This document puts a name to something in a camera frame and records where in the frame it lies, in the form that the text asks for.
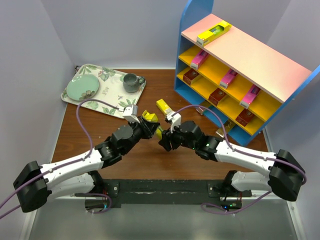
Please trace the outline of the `yellow toothpaste box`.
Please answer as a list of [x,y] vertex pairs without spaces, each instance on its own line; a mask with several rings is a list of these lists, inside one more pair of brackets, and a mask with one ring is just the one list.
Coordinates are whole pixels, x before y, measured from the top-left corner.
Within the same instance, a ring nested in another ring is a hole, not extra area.
[[[149,123],[152,123],[152,124],[158,123],[159,124],[158,116],[155,113],[148,112],[147,110],[143,111],[142,118]],[[159,140],[162,139],[162,131],[163,131],[163,128],[159,124],[157,126],[157,129],[155,130],[155,135],[158,137]]]
[[216,25],[210,27],[209,29],[205,30],[204,32],[200,33],[196,38],[196,43],[204,47],[207,44],[211,43],[212,41],[216,40],[217,38],[221,37],[225,33],[227,33],[231,29],[232,25],[226,21],[221,21]]
[[157,100],[156,106],[165,116],[173,112],[171,107],[163,99]]

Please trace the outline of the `teal green tea toothpaste box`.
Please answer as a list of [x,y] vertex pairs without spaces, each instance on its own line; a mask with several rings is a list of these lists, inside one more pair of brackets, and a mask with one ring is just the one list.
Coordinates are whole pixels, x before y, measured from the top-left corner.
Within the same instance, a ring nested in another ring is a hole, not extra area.
[[228,119],[222,127],[220,127],[216,132],[215,132],[215,136],[219,137],[219,138],[224,138],[225,137],[225,133],[228,134],[234,127],[235,127],[235,123]]

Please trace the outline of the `red 3D toothpaste box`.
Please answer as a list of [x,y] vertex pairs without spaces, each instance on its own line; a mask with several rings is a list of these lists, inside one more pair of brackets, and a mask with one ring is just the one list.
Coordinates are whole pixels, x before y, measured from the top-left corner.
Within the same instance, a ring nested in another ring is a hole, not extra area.
[[245,127],[254,117],[255,115],[250,110],[244,108],[235,120]]
[[219,102],[225,98],[226,95],[227,94],[223,90],[217,88],[209,95],[208,101],[214,106],[217,106]]

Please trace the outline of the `dark red toothpaste box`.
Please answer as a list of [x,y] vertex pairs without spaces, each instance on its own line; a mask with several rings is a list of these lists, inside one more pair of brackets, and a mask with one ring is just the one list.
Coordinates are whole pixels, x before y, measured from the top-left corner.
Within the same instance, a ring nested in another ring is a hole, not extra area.
[[195,83],[199,78],[201,78],[201,75],[194,69],[190,69],[183,75],[183,81],[188,84],[192,85]]

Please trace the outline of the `small pink toothpaste box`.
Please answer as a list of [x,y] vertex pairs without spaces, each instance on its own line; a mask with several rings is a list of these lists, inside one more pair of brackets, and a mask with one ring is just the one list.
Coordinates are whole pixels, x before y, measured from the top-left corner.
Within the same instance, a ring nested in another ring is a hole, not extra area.
[[229,69],[228,72],[224,75],[224,77],[220,80],[219,86],[227,89],[228,86],[232,83],[232,81],[235,79],[237,76],[237,72],[234,71],[233,69]]

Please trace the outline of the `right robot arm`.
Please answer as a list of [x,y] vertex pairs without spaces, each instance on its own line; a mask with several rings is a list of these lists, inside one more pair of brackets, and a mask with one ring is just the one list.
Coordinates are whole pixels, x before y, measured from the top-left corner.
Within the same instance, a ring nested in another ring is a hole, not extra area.
[[283,149],[278,153],[263,152],[230,144],[226,139],[205,134],[194,121],[162,131],[159,145],[168,152],[178,147],[189,148],[204,160],[250,169],[249,173],[228,173],[222,189],[230,197],[238,192],[260,190],[295,202],[306,182],[305,170],[290,152]]

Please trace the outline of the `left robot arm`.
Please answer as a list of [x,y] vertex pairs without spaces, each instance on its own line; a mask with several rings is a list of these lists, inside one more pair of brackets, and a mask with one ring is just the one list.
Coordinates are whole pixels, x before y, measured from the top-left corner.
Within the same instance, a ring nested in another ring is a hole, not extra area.
[[29,213],[42,207],[53,187],[82,174],[119,162],[141,139],[151,139],[160,123],[138,117],[137,122],[120,126],[105,141],[89,151],[57,163],[29,162],[13,182],[21,210]]

